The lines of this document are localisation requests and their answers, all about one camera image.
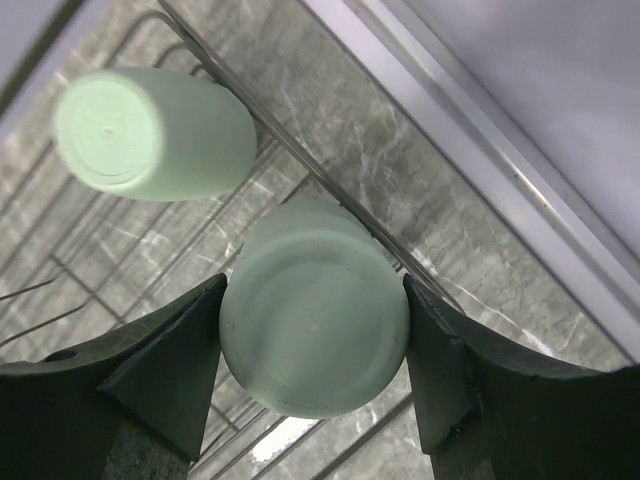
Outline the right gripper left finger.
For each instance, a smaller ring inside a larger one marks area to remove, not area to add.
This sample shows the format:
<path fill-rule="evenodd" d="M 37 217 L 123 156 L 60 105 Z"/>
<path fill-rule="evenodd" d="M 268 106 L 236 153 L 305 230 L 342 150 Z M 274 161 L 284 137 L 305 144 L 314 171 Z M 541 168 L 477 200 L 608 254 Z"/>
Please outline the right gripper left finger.
<path fill-rule="evenodd" d="M 217 274 L 129 324 L 1 368 L 5 479 L 184 479 L 221 347 Z"/>

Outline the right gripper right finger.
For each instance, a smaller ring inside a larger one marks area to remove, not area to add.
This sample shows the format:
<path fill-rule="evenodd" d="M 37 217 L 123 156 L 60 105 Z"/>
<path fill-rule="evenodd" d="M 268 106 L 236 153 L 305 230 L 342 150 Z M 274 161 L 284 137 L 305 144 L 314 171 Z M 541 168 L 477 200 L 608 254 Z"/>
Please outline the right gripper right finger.
<path fill-rule="evenodd" d="M 639 369 L 573 365 L 460 313 L 406 276 L 407 362 L 438 479 L 635 479 Z"/>

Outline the tall green plastic cup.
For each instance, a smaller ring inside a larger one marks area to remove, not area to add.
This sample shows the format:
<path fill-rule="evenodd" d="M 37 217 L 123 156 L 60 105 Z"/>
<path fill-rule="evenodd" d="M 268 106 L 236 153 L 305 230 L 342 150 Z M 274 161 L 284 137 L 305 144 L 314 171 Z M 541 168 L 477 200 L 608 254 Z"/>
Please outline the tall green plastic cup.
<path fill-rule="evenodd" d="M 294 200 L 249 232 L 219 331 L 232 375 L 254 400 L 325 419 L 361 408 L 392 381 L 410 314 L 398 274 L 353 214 Z"/>

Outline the small light green cup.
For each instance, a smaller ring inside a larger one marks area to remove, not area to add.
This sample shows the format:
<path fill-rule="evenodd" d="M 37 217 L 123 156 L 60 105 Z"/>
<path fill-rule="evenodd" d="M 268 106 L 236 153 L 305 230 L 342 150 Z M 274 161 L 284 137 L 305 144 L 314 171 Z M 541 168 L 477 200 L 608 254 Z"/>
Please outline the small light green cup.
<path fill-rule="evenodd" d="M 53 129 L 61 160 L 80 182 L 135 200 L 228 193 L 257 159 L 253 117 L 228 88 L 159 68 L 79 76 L 57 102 Z"/>

